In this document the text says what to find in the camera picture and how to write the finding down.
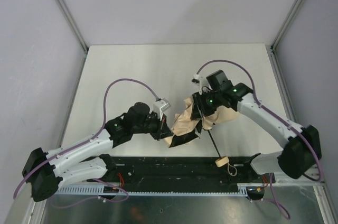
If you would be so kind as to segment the beige and black folding umbrella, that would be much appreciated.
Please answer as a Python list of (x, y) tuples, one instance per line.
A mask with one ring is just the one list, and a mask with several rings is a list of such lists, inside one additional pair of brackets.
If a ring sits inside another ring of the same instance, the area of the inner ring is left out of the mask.
[(201, 130), (211, 130), (213, 125), (226, 123), (239, 116), (237, 111), (225, 106), (220, 106), (215, 113), (206, 117), (192, 120), (194, 100), (188, 97), (184, 100), (185, 110), (181, 114), (176, 114), (174, 123), (171, 127), (172, 136), (164, 138), (164, 142), (169, 148), (177, 147), (189, 143), (199, 137)]

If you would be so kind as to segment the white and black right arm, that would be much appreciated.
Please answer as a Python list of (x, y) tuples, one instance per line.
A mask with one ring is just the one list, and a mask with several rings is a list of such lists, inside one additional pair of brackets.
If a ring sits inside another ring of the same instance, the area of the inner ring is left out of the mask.
[(192, 120), (214, 115), (218, 108), (230, 108), (250, 118), (282, 148), (279, 152), (258, 153), (249, 158), (246, 166), (256, 174), (284, 172), (298, 179), (321, 159), (319, 132), (314, 126), (304, 127), (273, 113), (244, 83), (233, 85), (222, 70), (206, 78), (195, 74), (192, 82), (199, 86), (199, 91), (192, 95)]

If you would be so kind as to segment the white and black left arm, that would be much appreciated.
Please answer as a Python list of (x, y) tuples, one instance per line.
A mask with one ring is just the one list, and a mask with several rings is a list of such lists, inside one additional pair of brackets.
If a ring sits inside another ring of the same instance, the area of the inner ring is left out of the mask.
[(149, 134), (157, 141), (173, 135), (164, 114), (169, 107), (165, 99), (156, 101), (153, 108), (137, 102), (88, 138), (47, 152), (33, 150), (22, 171), (24, 182), (31, 185), (32, 199), (46, 200), (58, 189), (80, 181), (111, 178), (116, 164), (109, 149), (129, 142), (135, 134)]

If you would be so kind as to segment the aluminium extrusion bracket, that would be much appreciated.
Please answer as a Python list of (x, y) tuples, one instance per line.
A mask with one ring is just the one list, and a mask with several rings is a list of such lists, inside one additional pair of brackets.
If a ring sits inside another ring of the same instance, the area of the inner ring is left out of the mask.
[(319, 179), (320, 174), (317, 165), (309, 168), (304, 175), (301, 175), (297, 179), (293, 179), (290, 176), (286, 175), (284, 172), (276, 172), (275, 179), (277, 183), (280, 184), (310, 184), (310, 183), (318, 183), (317, 179)]

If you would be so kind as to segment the right aluminium frame post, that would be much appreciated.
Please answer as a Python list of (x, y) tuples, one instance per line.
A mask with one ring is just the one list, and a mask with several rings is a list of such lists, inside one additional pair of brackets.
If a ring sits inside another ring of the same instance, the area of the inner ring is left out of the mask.
[(285, 20), (283, 21), (283, 24), (281, 25), (276, 37), (274, 38), (270, 48), (272, 50), (275, 50), (280, 42), (282, 41), (283, 37), (286, 35), (288, 29), (291, 27), (292, 23), (294, 22), (297, 14), (301, 10), (303, 4), (306, 0), (294, 0)]

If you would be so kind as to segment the aluminium frame post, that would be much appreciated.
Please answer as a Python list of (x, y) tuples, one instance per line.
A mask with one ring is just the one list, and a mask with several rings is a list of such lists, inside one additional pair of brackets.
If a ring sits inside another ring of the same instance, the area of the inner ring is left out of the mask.
[(71, 32), (73, 33), (74, 37), (76, 38), (78, 44), (80, 45), (82, 51), (84, 54), (87, 54), (89, 51), (89, 47), (85, 42), (85, 39), (83, 38), (80, 29), (74, 20), (65, 0), (54, 0), (57, 4), (61, 14), (63, 15), (65, 21), (67, 22)]
[(303, 4), (306, 0), (294, 0), (285, 20), (283, 21), (283, 24), (281, 25), (276, 37), (274, 38), (270, 48), (272, 50), (275, 50), (280, 42), (282, 41), (283, 37), (286, 35), (288, 29), (291, 27), (292, 23), (294, 22), (297, 14), (301, 10)]

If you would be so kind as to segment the left aluminium frame post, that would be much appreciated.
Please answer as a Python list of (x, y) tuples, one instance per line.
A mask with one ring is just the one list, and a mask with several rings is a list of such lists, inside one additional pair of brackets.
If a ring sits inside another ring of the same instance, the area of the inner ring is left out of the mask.
[(65, 0), (54, 0), (57, 4), (61, 14), (63, 15), (65, 21), (67, 22), (71, 32), (73, 33), (74, 37), (76, 38), (78, 44), (80, 45), (82, 51), (84, 54), (87, 54), (89, 51), (89, 47), (85, 42), (85, 39), (83, 38), (80, 29), (74, 20)]

